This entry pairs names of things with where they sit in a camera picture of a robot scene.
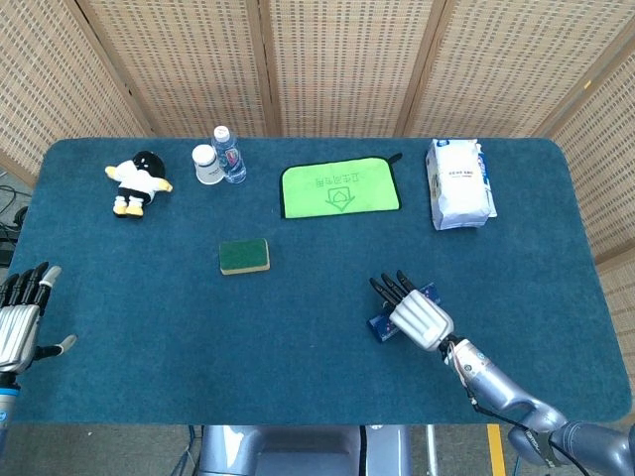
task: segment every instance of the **gray floor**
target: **gray floor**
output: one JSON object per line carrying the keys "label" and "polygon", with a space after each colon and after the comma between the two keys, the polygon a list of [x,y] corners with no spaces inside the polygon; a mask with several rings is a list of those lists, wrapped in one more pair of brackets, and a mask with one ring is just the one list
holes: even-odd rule
{"label": "gray floor", "polygon": [[[29,192],[11,176],[0,177],[0,184],[9,184],[22,192]],[[11,199],[12,193],[0,190],[0,209]],[[18,195],[15,202],[0,215],[0,220],[12,224],[15,212],[29,203]],[[6,270],[0,269],[0,279]],[[618,429],[625,430],[626,424]],[[501,426],[506,473],[512,475],[516,454],[505,442],[508,426]],[[427,471],[425,429],[412,427],[412,456],[414,475]],[[9,433],[4,475],[170,475],[189,440],[186,426],[166,425],[58,425],[14,424]],[[199,440],[193,449],[198,452]],[[437,426],[437,448],[440,474],[443,476],[489,476],[492,474],[485,425]],[[192,465],[185,474],[191,474]],[[521,466],[523,476],[573,476],[571,467],[547,470]]]}

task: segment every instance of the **green sponge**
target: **green sponge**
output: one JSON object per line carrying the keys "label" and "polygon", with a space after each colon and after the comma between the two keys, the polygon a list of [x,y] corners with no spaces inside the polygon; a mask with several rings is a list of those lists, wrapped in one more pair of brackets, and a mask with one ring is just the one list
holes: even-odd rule
{"label": "green sponge", "polygon": [[220,244],[220,272],[223,275],[255,273],[269,269],[269,245],[260,238],[249,241],[226,241]]}

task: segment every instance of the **black and white plush toy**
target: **black and white plush toy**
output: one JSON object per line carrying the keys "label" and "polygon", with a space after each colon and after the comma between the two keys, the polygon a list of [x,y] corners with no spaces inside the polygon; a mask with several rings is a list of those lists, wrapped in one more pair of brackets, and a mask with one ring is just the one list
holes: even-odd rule
{"label": "black and white plush toy", "polygon": [[152,201],[155,192],[172,191],[166,180],[166,166],[159,156],[149,151],[142,151],[117,167],[106,167],[106,174],[121,182],[112,207],[117,216],[141,218],[143,205]]}

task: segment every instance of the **teal felt surface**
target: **teal felt surface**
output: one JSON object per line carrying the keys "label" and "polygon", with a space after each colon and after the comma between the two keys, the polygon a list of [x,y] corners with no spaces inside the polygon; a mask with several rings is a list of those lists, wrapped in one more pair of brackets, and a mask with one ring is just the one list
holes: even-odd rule
{"label": "teal felt surface", "polygon": [[[41,344],[68,354],[19,381],[16,420],[130,423],[483,421],[438,354],[379,344],[368,278],[437,284],[456,333],[572,419],[630,410],[630,391],[565,159],[540,139],[483,139],[498,218],[438,232],[424,139],[243,139],[247,180],[201,185],[197,139],[65,140],[47,153],[12,271],[63,267]],[[174,191],[117,219],[104,168],[148,149]],[[284,220],[294,164],[391,157],[402,209]],[[222,241],[266,238],[275,266],[227,279]]]}

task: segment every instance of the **plush toy's yellow feet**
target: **plush toy's yellow feet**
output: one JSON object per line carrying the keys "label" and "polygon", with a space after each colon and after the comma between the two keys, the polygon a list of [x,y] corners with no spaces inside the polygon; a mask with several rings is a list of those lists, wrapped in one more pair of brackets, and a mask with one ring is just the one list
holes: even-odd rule
{"label": "plush toy's yellow feet", "polygon": [[125,217],[127,206],[128,205],[126,203],[115,203],[115,206],[112,207],[112,211],[119,217]]}
{"label": "plush toy's yellow feet", "polygon": [[141,218],[143,216],[143,208],[137,204],[128,205],[126,215],[132,218]]}

